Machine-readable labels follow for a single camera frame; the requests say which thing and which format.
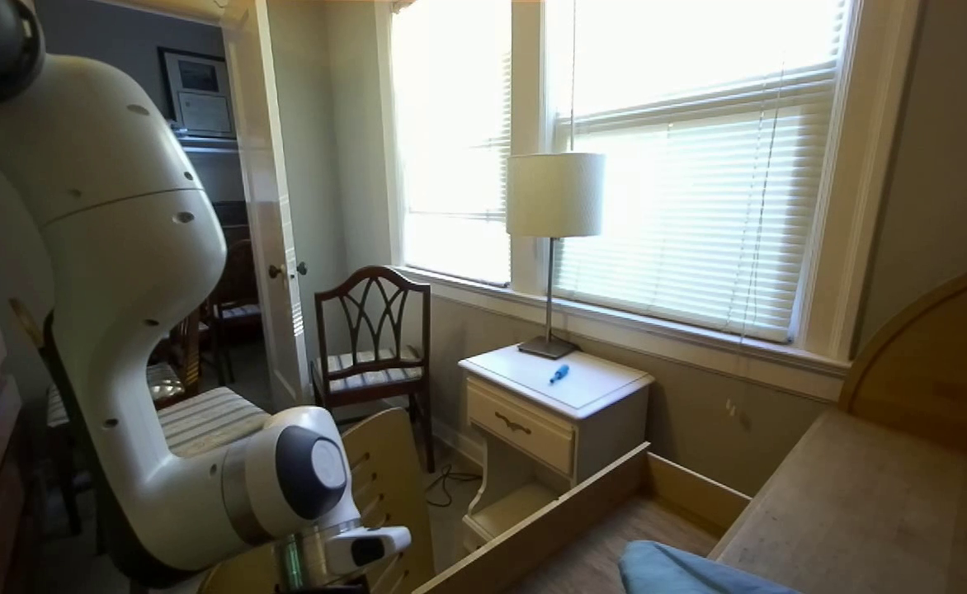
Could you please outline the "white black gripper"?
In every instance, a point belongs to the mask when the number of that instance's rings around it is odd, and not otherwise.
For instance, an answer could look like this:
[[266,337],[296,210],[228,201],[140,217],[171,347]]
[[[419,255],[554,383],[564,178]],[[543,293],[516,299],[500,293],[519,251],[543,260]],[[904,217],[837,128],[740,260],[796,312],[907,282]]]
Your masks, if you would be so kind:
[[331,578],[355,578],[408,545],[412,531],[407,525],[342,527],[322,537],[322,566]]

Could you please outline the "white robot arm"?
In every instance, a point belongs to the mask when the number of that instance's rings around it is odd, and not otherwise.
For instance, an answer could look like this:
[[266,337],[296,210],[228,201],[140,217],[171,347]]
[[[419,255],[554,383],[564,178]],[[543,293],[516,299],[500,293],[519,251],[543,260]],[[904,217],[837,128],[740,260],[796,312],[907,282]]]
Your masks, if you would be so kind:
[[111,500],[111,559],[166,588],[257,545],[310,531],[316,582],[412,545],[367,527],[332,415],[295,405],[262,427],[178,455],[149,355],[224,271],[224,234],[190,157],[121,68],[55,54],[23,0],[0,0],[0,170],[54,263],[46,362]]

